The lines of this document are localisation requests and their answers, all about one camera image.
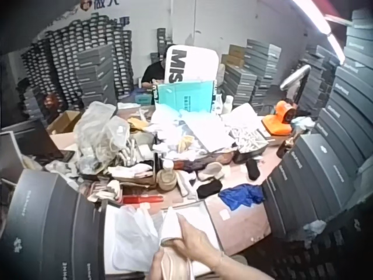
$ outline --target person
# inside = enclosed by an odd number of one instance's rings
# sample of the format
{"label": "person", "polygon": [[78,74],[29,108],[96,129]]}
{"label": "person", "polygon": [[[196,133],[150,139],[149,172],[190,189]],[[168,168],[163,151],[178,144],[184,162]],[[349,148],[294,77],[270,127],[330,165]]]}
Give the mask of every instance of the person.
{"label": "person", "polygon": [[[272,277],[266,275],[256,268],[241,264],[232,258],[224,255],[214,248],[206,233],[193,227],[188,221],[178,214],[181,227],[182,240],[173,240],[172,247],[184,257],[208,266],[219,277],[224,280],[271,280]],[[153,258],[148,280],[162,280],[161,261],[163,258],[161,248]]]}
{"label": "person", "polygon": [[141,86],[145,89],[153,89],[153,84],[164,82],[164,73],[166,71],[166,56],[168,49],[174,45],[168,45],[164,51],[163,59],[149,65],[142,77]]}

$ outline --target cluttered table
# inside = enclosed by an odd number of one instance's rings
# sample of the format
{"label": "cluttered table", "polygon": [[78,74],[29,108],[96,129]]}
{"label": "cluttered table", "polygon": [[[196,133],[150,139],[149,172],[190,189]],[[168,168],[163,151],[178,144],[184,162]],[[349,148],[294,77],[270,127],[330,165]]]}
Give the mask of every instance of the cluttered table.
{"label": "cluttered table", "polygon": [[[152,106],[142,108],[150,112],[154,110]],[[119,110],[117,116],[127,119],[136,110]],[[75,144],[74,133],[72,132],[51,135],[51,138],[59,149],[71,149]],[[258,168],[261,174],[256,181],[251,181],[248,178],[248,171],[245,164],[234,164],[231,162],[225,165],[223,167],[225,176],[221,180],[223,185],[222,190],[245,183],[261,185],[280,162],[280,159],[276,156],[276,151],[277,147],[270,146],[259,157]],[[148,194],[159,194],[159,191],[157,189],[149,190]],[[169,206],[181,206],[195,202],[182,198],[177,188],[170,192],[162,193],[162,195],[164,201],[150,204],[149,213],[155,214],[159,210],[166,209]],[[253,204],[251,207],[241,205],[238,209],[231,211],[217,194],[207,197],[205,203],[221,245],[225,253],[229,256],[245,250],[271,233],[263,204]]]}

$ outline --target teal box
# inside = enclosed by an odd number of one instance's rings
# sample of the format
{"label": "teal box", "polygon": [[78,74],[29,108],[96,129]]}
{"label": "teal box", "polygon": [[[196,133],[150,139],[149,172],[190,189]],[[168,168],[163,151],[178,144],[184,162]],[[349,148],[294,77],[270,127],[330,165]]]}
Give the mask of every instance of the teal box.
{"label": "teal box", "polygon": [[211,112],[215,93],[214,81],[180,82],[154,86],[154,101],[174,110]]}

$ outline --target hand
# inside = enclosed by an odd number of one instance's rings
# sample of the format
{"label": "hand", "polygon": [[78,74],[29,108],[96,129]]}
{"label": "hand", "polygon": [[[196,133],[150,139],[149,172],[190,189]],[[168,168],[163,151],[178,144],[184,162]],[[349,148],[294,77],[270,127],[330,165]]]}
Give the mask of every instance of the hand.
{"label": "hand", "polygon": [[192,226],[182,215],[177,214],[182,240],[173,240],[172,246],[183,256],[199,261],[210,268],[215,267],[221,254],[209,241],[207,234]]}
{"label": "hand", "polygon": [[159,251],[154,254],[152,267],[150,268],[147,280],[162,280],[162,267],[161,262],[164,255],[163,248],[160,247]]}

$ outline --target fluorescent lamp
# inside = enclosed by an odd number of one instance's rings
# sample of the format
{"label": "fluorescent lamp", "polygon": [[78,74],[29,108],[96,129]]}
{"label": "fluorescent lamp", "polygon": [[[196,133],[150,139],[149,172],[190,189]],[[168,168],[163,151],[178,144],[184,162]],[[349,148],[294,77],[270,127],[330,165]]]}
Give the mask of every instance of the fluorescent lamp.
{"label": "fluorescent lamp", "polygon": [[328,41],[332,45],[333,50],[336,52],[336,54],[338,56],[338,59],[340,61],[340,64],[342,65],[344,63],[344,59],[346,57],[344,56],[343,50],[340,47],[340,45],[338,44],[338,41],[337,41],[336,37],[334,37],[333,34],[330,34],[328,36]]}
{"label": "fluorescent lamp", "polygon": [[323,34],[330,34],[332,30],[330,29],[329,24],[324,19],[324,16],[321,14],[320,10],[314,4],[312,0],[293,0],[299,8],[312,20],[314,25],[320,30]]}

